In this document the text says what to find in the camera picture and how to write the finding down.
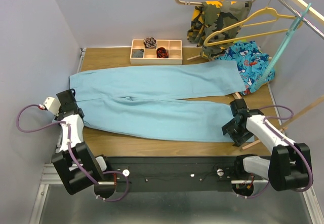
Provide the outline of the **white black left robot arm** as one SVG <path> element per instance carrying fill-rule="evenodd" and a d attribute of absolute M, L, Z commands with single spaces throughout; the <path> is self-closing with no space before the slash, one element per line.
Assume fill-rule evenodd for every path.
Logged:
<path fill-rule="evenodd" d="M 62 128 L 62 143 L 52 156 L 52 163 L 70 195 L 74 195 L 99 181 L 109 180 L 112 168 L 104 157 L 94 157 L 83 139 L 84 113 L 77 105 L 75 90 L 57 94 L 60 103 L 55 117 Z"/>

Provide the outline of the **yellow plastic hanger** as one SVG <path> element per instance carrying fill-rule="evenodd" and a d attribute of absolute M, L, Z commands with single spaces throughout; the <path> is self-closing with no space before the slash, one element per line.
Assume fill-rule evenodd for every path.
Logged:
<path fill-rule="evenodd" d="M 260 16 L 264 16 L 264 15 L 271 16 L 274 19 L 249 24 L 249 22 L 252 22 L 256 18 L 258 18 Z M 248 18 L 246 18 L 245 20 L 243 20 L 241 22 L 235 23 L 235 24 L 233 24 L 231 26 L 228 26 L 228 27 L 226 27 L 226 28 L 224 28 L 222 30 L 213 32 L 212 34 L 210 34 L 205 39 L 204 46 L 209 47 L 209 46 L 215 46 L 215 45 L 220 45 L 220 44 L 225 44 L 225 43 L 233 43 L 233 42 L 236 42 L 236 41 L 239 41 L 239 40 L 242 40 L 242 39 L 247 40 L 247 39 L 251 39 L 251 38 L 258 38 L 260 36 L 272 35 L 272 34 L 277 34 L 277 33 L 282 33 L 282 32 L 288 31 L 288 29 L 281 29 L 281 30 L 276 30 L 276 31 L 270 31 L 270 32 L 264 32 L 264 33 L 258 33 L 258 34 L 253 34 L 253 35 L 242 36 L 242 37 L 239 37 L 239 38 L 235 37 L 235 38 L 232 38 L 232 39 L 225 39 L 225 40 L 222 40 L 222 41 L 210 42 L 211 38 L 214 38 L 216 35 L 224 33 L 224 32 L 226 32 L 228 30 L 233 29 L 233 28 L 248 28 L 248 27 L 253 27 L 253 26 L 266 25 L 266 24 L 271 24 L 271 23 L 277 22 L 279 19 L 295 20 L 296 16 L 279 14 L 277 12 L 277 10 L 274 9 L 274 8 L 263 8 L 263 9 L 257 10 L 256 12 L 254 12 Z"/>

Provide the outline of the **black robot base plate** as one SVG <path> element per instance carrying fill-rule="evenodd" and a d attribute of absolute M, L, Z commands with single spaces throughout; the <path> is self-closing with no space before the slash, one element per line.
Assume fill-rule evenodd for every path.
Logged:
<path fill-rule="evenodd" d="M 248 173 L 236 173 L 235 157 L 111 157 L 108 169 L 129 171 L 124 178 L 107 174 L 105 183 L 94 187 L 97 195 L 129 192 L 230 192 L 251 182 Z"/>

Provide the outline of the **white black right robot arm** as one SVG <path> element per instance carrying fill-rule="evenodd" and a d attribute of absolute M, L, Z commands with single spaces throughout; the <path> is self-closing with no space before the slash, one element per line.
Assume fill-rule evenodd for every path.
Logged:
<path fill-rule="evenodd" d="M 233 174 L 245 179 L 250 174 L 260 176 L 276 191 L 303 192 L 313 184 L 310 148 L 296 143 L 276 129 L 259 109 L 247 107 L 244 99 L 230 103 L 232 120 L 222 127 L 236 146 L 256 136 L 271 153 L 269 160 L 255 155 L 236 157 Z"/>

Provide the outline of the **light blue trousers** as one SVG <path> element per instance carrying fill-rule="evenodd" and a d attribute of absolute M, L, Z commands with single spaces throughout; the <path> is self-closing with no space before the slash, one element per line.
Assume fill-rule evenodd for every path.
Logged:
<path fill-rule="evenodd" d="M 135 137 L 229 142 L 227 104 L 207 101 L 245 89 L 235 61 L 128 66 L 71 75 L 86 127 Z"/>

